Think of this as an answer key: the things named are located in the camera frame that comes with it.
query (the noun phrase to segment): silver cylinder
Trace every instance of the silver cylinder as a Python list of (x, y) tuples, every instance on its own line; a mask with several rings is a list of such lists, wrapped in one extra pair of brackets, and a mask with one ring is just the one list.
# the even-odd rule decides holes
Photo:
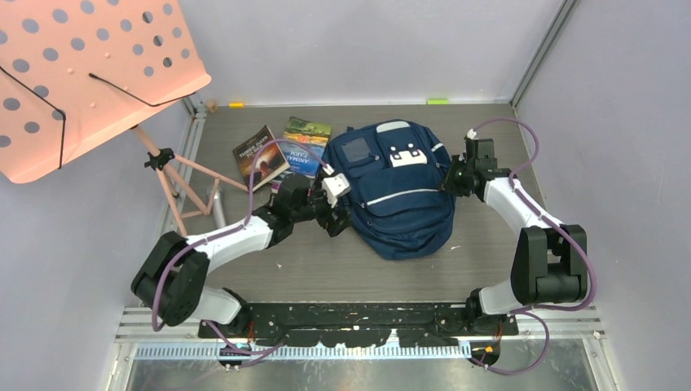
[(216, 222), (217, 228), (223, 228), (226, 224), (226, 214), (223, 212), (223, 202), (221, 201), (221, 189), (216, 190), (216, 194), (211, 194), (213, 187), (209, 187), (206, 193), (209, 198), (213, 197), (213, 205), (211, 207), (211, 213), (213, 214), (213, 220)]

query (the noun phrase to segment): wall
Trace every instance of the wall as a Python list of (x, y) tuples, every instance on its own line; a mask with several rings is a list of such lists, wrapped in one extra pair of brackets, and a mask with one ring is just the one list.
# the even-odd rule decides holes
[[(178, 148), (187, 121), (176, 103), (143, 127)], [(125, 132), (36, 182), (0, 175), (2, 389), (98, 388), (164, 211), (146, 158)]]
[(181, 0), (218, 103), (508, 100), (561, 0)]
[(689, 386), (689, 36), (688, 1), (581, 2), (518, 111), (547, 206), (588, 231), (632, 390)]

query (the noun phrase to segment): gray table top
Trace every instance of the gray table top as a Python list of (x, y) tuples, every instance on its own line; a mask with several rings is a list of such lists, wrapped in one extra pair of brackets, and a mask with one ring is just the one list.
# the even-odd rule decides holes
[[(464, 151), (464, 133), (495, 117), (513, 117), (506, 104), (448, 106), (346, 106), (220, 108), (209, 114), (196, 162), (242, 182), (232, 149), (262, 126), (277, 137), (290, 116), (333, 125), (333, 133), (346, 126), (359, 127), (394, 118), (428, 126), (451, 154)], [(528, 158), (521, 133), (513, 123), (482, 129), (482, 137), (495, 140), (501, 167), (517, 167)], [(524, 188), (540, 200), (532, 170), (520, 176)], [(205, 199), (213, 179), (194, 172), (191, 187)], [(268, 186), (257, 191), (255, 205), (269, 198)], [(248, 208), (247, 194), (222, 186), (228, 222), (240, 220)], [(188, 200), (185, 210), (192, 210)], [(190, 234), (212, 231), (210, 216), (186, 219)], [(456, 201), (451, 238), (435, 254), (408, 261), (385, 261), (352, 230), (330, 239), (316, 222), (296, 225), (280, 245), (230, 262), (208, 278), (212, 287), (227, 287), (248, 301), (464, 301), (471, 290), (508, 278), (516, 238), (504, 220), (477, 197)]]

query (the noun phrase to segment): brown book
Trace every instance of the brown book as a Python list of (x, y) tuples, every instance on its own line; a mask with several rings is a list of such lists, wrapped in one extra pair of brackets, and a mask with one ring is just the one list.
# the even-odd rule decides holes
[[(249, 175), (252, 172), (254, 156), (257, 155), (257, 152), (262, 146), (274, 139), (275, 137), (271, 133), (271, 129), (264, 125), (262, 130), (259, 130), (259, 133), (233, 149), (233, 155), (238, 162), (240, 173), (247, 187), (249, 187)], [(285, 156), (277, 144), (272, 144), (264, 148), (255, 164), (253, 190), (256, 191), (278, 174), (284, 172), (288, 167), (290, 167), (290, 165), (288, 161), (285, 160)]]

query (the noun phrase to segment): gray wall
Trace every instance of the gray wall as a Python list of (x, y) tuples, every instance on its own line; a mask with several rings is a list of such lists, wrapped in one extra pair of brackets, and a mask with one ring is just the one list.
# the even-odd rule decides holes
[[(176, 103), (143, 123), (178, 148)], [(0, 175), (0, 388), (99, 387), (130, 281), (159, 234), (165, 197), (125, 132), (24, 185)]]
[(219, 103), (508, 101), (561, 0), (182, 0)]
[(547, 206), (588, 231), (625, 383), (688, 389), (691, 2), (583, 1), (519, 115)]

